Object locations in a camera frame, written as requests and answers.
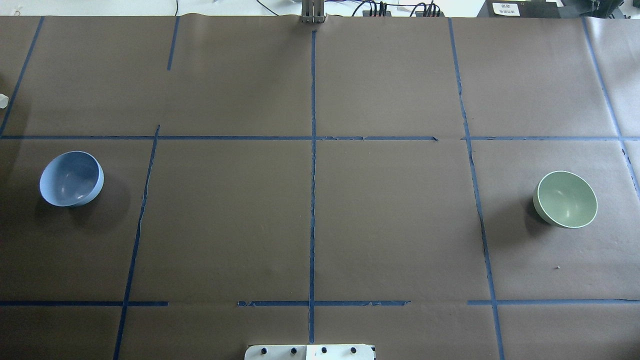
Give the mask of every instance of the white floor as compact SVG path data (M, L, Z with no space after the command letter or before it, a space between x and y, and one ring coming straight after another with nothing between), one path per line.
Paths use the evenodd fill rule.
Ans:
M301 12L300 3L293 0L261 0L278 14ZM389 4L415 4L418 0L389 0ZM436 2L448 17L475 17L484 0L438 0ZM623 13L640 18L640 9L627 0L621 6ZM355 1L329 2L329 14L350 16L358 3ZM393 16L409 16L412 7L389 6ZM2 0L0 15L173 15L175 0ZM179 15L272 15L256 0L179 0Z

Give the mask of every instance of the blue tape line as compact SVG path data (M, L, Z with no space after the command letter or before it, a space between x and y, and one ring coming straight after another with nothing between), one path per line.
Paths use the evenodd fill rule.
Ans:
M476 140L548 140L548 141L618 141L615 136L471 136L472 141Z
M465 104L462 101L462 79L460 78L460 66L458 65L458 54L456 52L456 39L453 33L453 21L449 20L449 36L451 37L451 50L453 53L453 64L456 69L456 80L458 83L458 97L460 98L460 110L462 112L462 119L465 126L465 138L467 142L467 152L469 157L469 166L471 168L471 179L474 184L474 195L476 197L476 209L478 217L480 218L480 228L482 230L482 243L484 247L484 265L486 267L486 277L489 281L489 294L491 295L492 309L493 309L493 324L495 326L495 337L498 343L498 353L500 360L504 360L504 348L502 346L502 332L500 330L500 318L498 316L498 303L495 300L495 289L493 287L493 275L491 271L491 259L489 257L489 246L486 241L486 230L484 228L484 217L482 212L482 204L480 202L480 191L478 190L478 182L476 176L476 165L473 159L473 149L471 148L471 134L469 132L469 125L467 121L467 111Z
M178 37L178 25L180 24L180 17L175 17L175 25L173 26L173 40L171 40L171 50L169 51L169 61L166 64L167 71L171 71L171 65L173 63L173 52L175 50L175 39Z
M116 347L113 352L113 360L117 360L120 356L120 343L122 342L122 333L124 332L125 319L127 317L127 306L129 305L129 295L131 294L131 283L133 282L133 272L136 268L136 257L138 256L138 245L140 244L140 233L142 231L142 218L145 215L147 207L147 196L149 190L149 179L151 178L151 168L154 166L154 158L156 156L156 146L158 143L158 133L160 125L156 129L154 144L151 147L151 157L149 158L149 168L147 169L147 180L145 181L145 191L142 195L142 204L140 206L140 217L138 217L138 230L136 231L136 241L133 244L133 252L131 254L131 264L129 265L129 275L127 276L127 286L124 291L124 300L122 302L122 312L120 313L120 325L118 326L118 337L116 338Z
M309 343L315 342L316 276L316 32L311 32L311 224L309 245Z
M160 140L312 140L311 136L181 136L181 135L163 135Z
M318 136L316 140L425 140L439 141L434 136Z
M153 136L9 135L5 140L153 140Z
M4 129L6 128L6 123L9 121L9 115L11 115L11 109L13 109L13 102L15 101L16 96L18 96L18 90L20 90L20 84L22 83L22 78L24 77L24 73L27 71L27 65L29 65L29 60L31 59L31 54L33 54L33 48L36 46L36 41L38 40L38 35L40 34L40 29L42 29L43 22L44 22L44 16L41 16L40 22L38 22L38 27L36 28L36 32L35 34L33 34L33 39L31 41L31 46L29 46L27 57L24 59L24 63L22 64L22 70L20 70L18 81L15 83L15 87L13 88L13 94L11 94L11 99L9 99L9 104L6 107L4 118L2 120L2 125L0 125L0 137L2 137L2 133L4 133Z
M405 306L409 300L315 301L315 306ZM308 306L309 301L239 301L238 307Z
M469 300L467 305L470 306L489 306L490 300ZM576 305L576 304L638 304L640 299L540 299L540 300L498 300L500 306L512 305Z
M122 306L122 301L0 301L0 306ZM167 301L132 301L129 306L169 306Z
M609 109L609 113L611 114L611 118L613 119L613 126L616 129L616 134L618 135L618 140L620 141L620 146L622 148L622 153L625 157L625 161L627 162L627 168L629 169L629 174L631 175L631 181L633 182L634 188L636 189L636 196L638 200L640 200L640 186L638 185L636 172L634 171L634 167L631 164L631 159L629 159L629 153L627 151L627 146L625 145L625 141L622 137L622 132L620 131L618 118L616 117L616 113L613 111L613 106L611 106L609 92L607 91L607 87L604 85L604 80L602 79L602 73L600 72L600 66L598 65L596 54L593 52L593 46L591 45L591 37L589 36L587 21L584 17L582 18L582 28L584 29L584 36L587 38L587 47L589 48L589 54L591 55L591 61L593 61L593 66L596 69L596 74L598 74L598 81L600 82L600 87L602 87L602 93L604 94L604 100L607 104L607 109Z

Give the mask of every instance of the blue bowl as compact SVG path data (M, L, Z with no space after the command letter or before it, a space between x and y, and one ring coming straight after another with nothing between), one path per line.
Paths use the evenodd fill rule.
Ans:
M40 193L51 205L81 206L95 199L102 190L104 173L98 161L87 152L66 152L44 168Z

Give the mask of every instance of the bowl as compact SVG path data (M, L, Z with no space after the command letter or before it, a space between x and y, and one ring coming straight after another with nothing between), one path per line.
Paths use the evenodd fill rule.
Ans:
M51 205L85 205L102 190L104 173L100 163L84 151L66 152L44 168L40 194Z
M550 172L540 180L533 204L544 221L565 229L589 225L598 213L598 199L589 184L568 171Z

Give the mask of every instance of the bowl rim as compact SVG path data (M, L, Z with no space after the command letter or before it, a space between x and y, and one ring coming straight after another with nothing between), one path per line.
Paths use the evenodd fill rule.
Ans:
M593 195L593 198L596 200L596 211L593 213L593 217L591 218L591 220L589 220L589 222L587 222L584 225L580 225L580 226L569 226L569 225L565 225L559 221L557 221L556 219L554 219L551 215L549 215L549 213L547 212L547 210L545 210L545 207L542 204L542 201L540 201L540 185L542 185L542 182L544 182L544 180L552 175L552 174L556 174L559 172L564 172L570 175L573 175L575 177L577 177L578 179L582 180L583 183L585 183L587 185L587 187L589 188L589 190L591 190L591 194ZM557 225L561 226L561 227L565 227L567 229L580 229L581 227L585 227L587 225L589 225L590 223L592 223L594 221L594 219L596 218L596 215L598 214L598 197L596 196L596 193L593 191L593 188L591 187L591 185L585 180L583 179L580 175L574 174L573 172L570 171L566 171L566 170L556 170L556 171L551 171L550 173L548 173L547 175L543 176L542 179L540 180L540 182L538 183L538 186L536 187L536 198L538 199L538 204L540 204L540 209L542 209L542 211L545 213L546 216L549 217L549 219L551 219L551 221L553 221L554 223L556 223Z
M89 155L89 157L90 157L91 159L93 159L93 164L96 166L96 170L97 170L97 176L96 176L96 178L95 178L95 180L94 180L93 187L92 187L92 189L91 189L88 193L84 194L82 198L80 198L80 199L76 199L76 201L71 202L70 204L67 204L67 203L60 203L60 202L55 202L55 204L54 204L54 202L52 202L52 200L51 200L51 199L48 199L48 198L47 198L47 197L42 193L42 177L44 176L44 174L47 172L47 169L49 169L49 167L51 166L51 164L52 164L54 161L56 161L56 160L58 160L58 159L62 158L62 157L63 157L63 156L65 156L65 155L72 154L72 153L75 153L75 152L79 152L79 153L81 153L81 154ZM40 190L40 195L42 196L42 198L43 198L46 202L48 202L49 204L51 204L51 205L53 205L53 206L59 206L59 207L62 207L62 208L66 208L66 207L69 207L69 206L76 205L78 202L81 202L81 201L82 201L86 196L90 195L90 194L95 190L95 187L98 185L98 183L99 183L99 181L100 181L100 170L101 170L101 166L100 166L100 163L98 162L98 159L96 159L96 158L95 158L95 156L93 156L93 155L89 154L88 152L86 152L86 151L82 151L82 150L73 150L73 151L67 151L67 152L64 152L64 153L62 153L62 154L60 154L60 155L56 156L55 158L53 158L53 159L52 159L52 160L47 164L47 166L45 166L44 170L42 170L42 173L40 174L40 181L39 181L39 184L38 184L38 187L39 187L39 190Z

